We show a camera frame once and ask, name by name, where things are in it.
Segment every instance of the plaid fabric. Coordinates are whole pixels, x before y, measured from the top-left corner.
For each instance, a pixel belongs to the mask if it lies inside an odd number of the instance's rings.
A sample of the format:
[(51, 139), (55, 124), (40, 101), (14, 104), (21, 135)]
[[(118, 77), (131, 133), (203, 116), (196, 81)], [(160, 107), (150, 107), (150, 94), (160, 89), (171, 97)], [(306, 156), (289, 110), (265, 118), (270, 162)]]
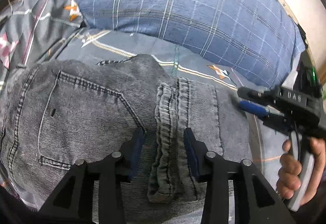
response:
[(87, 23), (139, 32), (189, 48), (249, 81), (278, 85), (304, 50), (277, 0), (76, 0)]

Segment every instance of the metal screw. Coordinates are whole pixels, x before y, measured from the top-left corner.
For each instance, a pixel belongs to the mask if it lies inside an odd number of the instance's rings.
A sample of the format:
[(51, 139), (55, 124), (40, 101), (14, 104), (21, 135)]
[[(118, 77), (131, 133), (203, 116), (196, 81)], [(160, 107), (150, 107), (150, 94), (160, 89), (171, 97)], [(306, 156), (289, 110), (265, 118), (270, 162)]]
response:
[(75, 161), (75, 165), (77, 165), (77, 166), (81, 166), (84, 162), (85, 162), (84, 159), (77, 159), (77, 160)]
[(216, 154), (215, 154), (215, 152), (213, 152), (213, 151), (208, 151), (208, 152), (206, 153), (206, 156), (207, 156), (208, 158), (214, 158), (214, 157), (216, 156)]
[(245, 159), (242, 161), (242, 163), (245, 165), (245, 166), (250, 166), (252, 164), (252, 162), (248, 159)]
[(115, 151), (112, 153), (113, 158), (120, 158), (121, 157), (121, 152), (120, 151)]

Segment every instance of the finger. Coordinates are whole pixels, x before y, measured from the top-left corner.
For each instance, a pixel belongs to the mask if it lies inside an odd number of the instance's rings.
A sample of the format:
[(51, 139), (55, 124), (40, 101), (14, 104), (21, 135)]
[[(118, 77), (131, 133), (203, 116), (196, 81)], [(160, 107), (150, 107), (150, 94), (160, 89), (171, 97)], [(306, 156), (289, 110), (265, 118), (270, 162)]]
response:
[(276, 187), (280, 195), (286, 199), (290, 199), (294, 194), (294, 191), (287, 188), (281, 180), (278, 180)]
[(315, 196), (326, 163), (325, 141), (323, 139), (311, 138), (310, 146), (313, 154), (315, 155), (315, 165), (311, 174), (309, 185), (307, 187), (304, 198), (301, 201), (301, 204), (307, 203)]
[(298, 176), (289, 174), (288, 172), (285, 171), (284, 168), (281, 168), (278, 171), (278, 175), (282, 183), (290, 190), (295, 191), (300, 188), (301, 181)]
[(280, 158), (282, 167), (291, 175), (299, 175), (302, 170), (302, 165), (291, 154), (283, 154)]
[(290, 151), (290, 148), (291, 148), (291, 141), (289, 141), (289, 140), (284, 141), (284, 143), (282, 145), (282, 149), (285, 152), (288, 152), (288, 151)]

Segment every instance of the gray handle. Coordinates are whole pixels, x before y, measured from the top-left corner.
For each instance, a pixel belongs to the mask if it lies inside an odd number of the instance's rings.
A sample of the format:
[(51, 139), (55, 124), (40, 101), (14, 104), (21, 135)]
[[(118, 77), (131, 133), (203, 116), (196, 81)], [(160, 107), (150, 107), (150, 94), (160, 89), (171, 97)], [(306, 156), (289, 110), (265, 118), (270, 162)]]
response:
[(298, 160), (298, 153), (300, 152), (300, 163), (302, 165), (302, 171), (299, 174), (299, 179), (301, 181), (301, 186), (298, 190), (294, 192), (293, 197), (289, 200), (285, 200), (284, 203), (286, 204), (289, 210), (297, 212), (300, 207), (300, 202), (304, 197), (304, 194), (310, 182), (311, 174), (315, 165), (315, 157), (310, 152), (310, 143), (306, 137), (304, 137), (299, 142), (296, 139), (292, 140), (292, 137), (293, 134), (291, 134), (290, 136), (290, 140), (291, 140), (290, 153), (293, 155), (293, 157), (296, 160)]

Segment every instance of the pink star pattern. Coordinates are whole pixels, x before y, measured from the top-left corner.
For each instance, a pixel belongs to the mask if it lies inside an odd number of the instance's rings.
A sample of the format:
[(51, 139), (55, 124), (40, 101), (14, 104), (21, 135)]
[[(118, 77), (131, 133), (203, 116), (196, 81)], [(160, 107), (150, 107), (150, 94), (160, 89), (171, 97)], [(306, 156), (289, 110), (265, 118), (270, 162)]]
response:
[(0, 60), (6, 69), (9, 69), (9, 57), (14, 52), (18, 41), (9, 42), (7, 33), (0, 37)]

